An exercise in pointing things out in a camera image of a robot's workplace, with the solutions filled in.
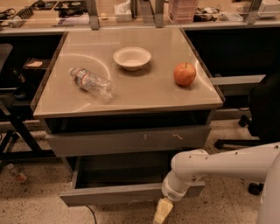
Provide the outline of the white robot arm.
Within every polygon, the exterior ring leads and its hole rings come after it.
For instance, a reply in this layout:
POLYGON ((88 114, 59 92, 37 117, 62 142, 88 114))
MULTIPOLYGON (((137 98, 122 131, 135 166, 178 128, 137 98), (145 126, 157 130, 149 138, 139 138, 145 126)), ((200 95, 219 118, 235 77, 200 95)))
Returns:
POLYGON ((188 189, 206 175, 263 183, 256 224, 279 224, 279 143, 267 143, 212 155, 205 150, 176 154, 171 160, 171 170, 162 184, 163 198, 157 204, 153 224, 163 224, 173 209, 173 204, 181 200, 188 189))

